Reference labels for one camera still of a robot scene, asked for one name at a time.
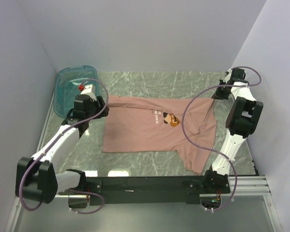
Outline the pink printed t shirt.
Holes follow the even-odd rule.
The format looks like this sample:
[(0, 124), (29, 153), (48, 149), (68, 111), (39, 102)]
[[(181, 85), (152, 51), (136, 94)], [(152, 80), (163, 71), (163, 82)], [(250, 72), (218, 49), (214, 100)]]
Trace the pink printed t shirt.
[(177, 151), (186, 169), (201, 174), (215, 144), (211, 98), (109, 97), (104, 153)]

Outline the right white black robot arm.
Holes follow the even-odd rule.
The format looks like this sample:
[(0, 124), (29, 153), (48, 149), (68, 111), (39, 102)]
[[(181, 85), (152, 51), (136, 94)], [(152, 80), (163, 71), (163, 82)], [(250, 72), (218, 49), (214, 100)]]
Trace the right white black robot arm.
[(239, 148), (252, 135), (257, 127), (264, 107), (263, 102), (256, 100), (249, 87), (253, 85), (246, 80), (245, 69), (258, 72), (247, 66), (229, 69), (225, 78), (220, 79), (219, 85), (212, 96), (215, 100), (227, 100), (231, 95), (234, 103), (226, 119), (226, 137), (220, 153), (209, 170), (205, 172), (203, 189), (209, 193), (226, 192), (229, 187), (228, 177), (232, 161)]

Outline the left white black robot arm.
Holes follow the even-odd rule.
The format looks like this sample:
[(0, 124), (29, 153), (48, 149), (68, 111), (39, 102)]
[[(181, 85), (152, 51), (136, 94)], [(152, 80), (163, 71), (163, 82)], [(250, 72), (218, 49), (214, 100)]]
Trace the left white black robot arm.
[(75, 145), (94, 119), (108, 116), (108, 100), (102, 96), (92, 98), (89, 94), (77, 95), (54, 137), (30, 158), (22, 157), (17, 163), (15, 194), (23, 207), (26, 200), (39, 205), (50, 203), (56, 194), (66, 190), (75, 194), (86, 194), (85, 172), (68, 169), (62, 174), (55, 173), (55, 166)]

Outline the teal transparent plastic bin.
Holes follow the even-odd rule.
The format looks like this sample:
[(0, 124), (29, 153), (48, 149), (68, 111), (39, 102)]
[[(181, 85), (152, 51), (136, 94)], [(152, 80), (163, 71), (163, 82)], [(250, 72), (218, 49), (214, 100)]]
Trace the teal transparent plastic bin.
[(88, 65), (66, 68), (56, 75), (53, 109), (57, 116), (66, 117), (75, 96), (80, 94), (79, 85), (87, 79), (98, 79), (96, 69)]

